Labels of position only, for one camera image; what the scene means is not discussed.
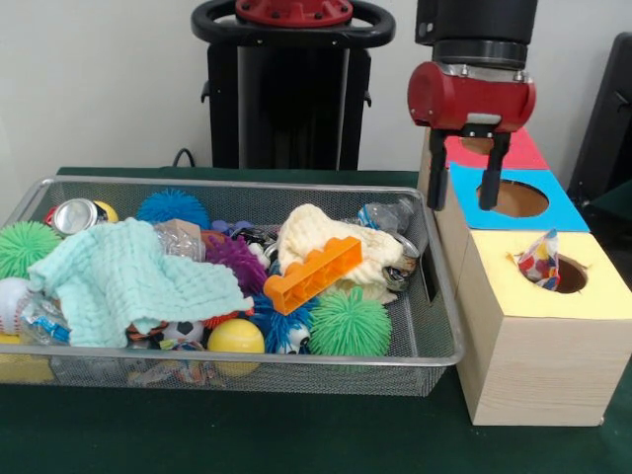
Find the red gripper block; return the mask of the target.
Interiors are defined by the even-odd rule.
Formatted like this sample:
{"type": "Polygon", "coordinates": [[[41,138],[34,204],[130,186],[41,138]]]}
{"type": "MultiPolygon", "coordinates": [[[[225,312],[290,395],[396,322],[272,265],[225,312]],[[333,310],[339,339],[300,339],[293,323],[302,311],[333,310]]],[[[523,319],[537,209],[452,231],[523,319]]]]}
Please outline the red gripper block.
{"type": "Polygon", "coordinates": [[[516,73],[467,64],[425,62],[413,72],[408,85],[408,110],[413,122],[431,128],[432,155],[429,176],[429,208],[443,210],[447,189],[445,130],[483,125],[496,133],[483,172],[479,207],[493,209],[498,202],[503,161],[511,135],[529,120],[536,101],[530,79],[517,80],[516,73]]]}

